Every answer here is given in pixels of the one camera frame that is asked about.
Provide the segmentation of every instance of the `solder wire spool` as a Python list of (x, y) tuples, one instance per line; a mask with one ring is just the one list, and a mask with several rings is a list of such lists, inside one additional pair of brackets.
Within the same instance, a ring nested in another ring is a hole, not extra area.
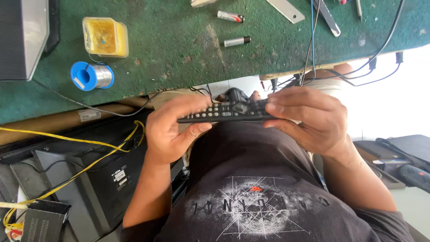
[(70, 70), (73, 83), (84, 91), (91, 91), (95, 87), (110, 88), (115, 81), (112, 69), (103, 64), (88, 64), (79, 61), (73, 64)]

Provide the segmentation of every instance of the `blue spool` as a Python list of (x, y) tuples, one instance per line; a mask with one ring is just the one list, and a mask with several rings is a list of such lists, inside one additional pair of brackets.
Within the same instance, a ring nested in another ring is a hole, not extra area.
[(73, 83), (84, 91), (91, 91), (95, 87), (99, 87), (102, 89), (110, 88), (115, 81), (115, 75), (112, 69), (107, 65), (97, 65), (101, 68), (105, 67), (111, 74), (112, 79), (110, 80), (99, 80), (97, 78), (97, 71), (91, 64), (87, 62), (79, 61), (73, 64), (72, 69), (70, 70), (70, 76), (72, 78)]

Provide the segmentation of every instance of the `hand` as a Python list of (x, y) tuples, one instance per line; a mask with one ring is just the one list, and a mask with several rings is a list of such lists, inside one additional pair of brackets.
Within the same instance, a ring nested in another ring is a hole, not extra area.
[[(303, 149), (326, 157), (342, 154), (349, 145), (347, 108), (330, 95), (307, 87), (282, 89), (268, 96), (266, 111), (278, 120), (264, 122), (291, 136)], [(301, 120), (296, 124), (291, 120)]]
[(151, 161), (169, 164), (178, 160), (190, 144), (203, 132), (212, 128), (210, 123), (190, 125), (179, 133), (176, 122), (190, 113), (206, 109), (211, 104), (210, 98), (200, 95), (187, 95), (174, 98), (158, 110), (149, 114), (146, 122), (146, 140)]

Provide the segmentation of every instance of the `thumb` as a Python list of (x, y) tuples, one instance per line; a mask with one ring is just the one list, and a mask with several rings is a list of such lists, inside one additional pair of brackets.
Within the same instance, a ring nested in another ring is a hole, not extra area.
[(310, 137), (310, 135), (300, 128), (300, 126), (288, 119), (267, 120), (263, 123), (263, 127), (275, 127), (278, 130), (288, 134), (297, 143), (303, 143), (303, 141), (308, 140)]
[(212, 128), (211, 123), (197, 123), (188, 126), (177, 138), (178, 146), (187, 149), (188, 146), (205, 131)]

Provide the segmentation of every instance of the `black t-shirt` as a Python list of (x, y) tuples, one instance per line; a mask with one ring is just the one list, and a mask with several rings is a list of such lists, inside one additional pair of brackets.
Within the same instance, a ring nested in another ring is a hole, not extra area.
[(220, 123), (195, 142), (189, 169), (172, 213), (124, 229), (124, 241), (413, 241), (400, 212), (352, 209), (326, 192), (275, 128)]

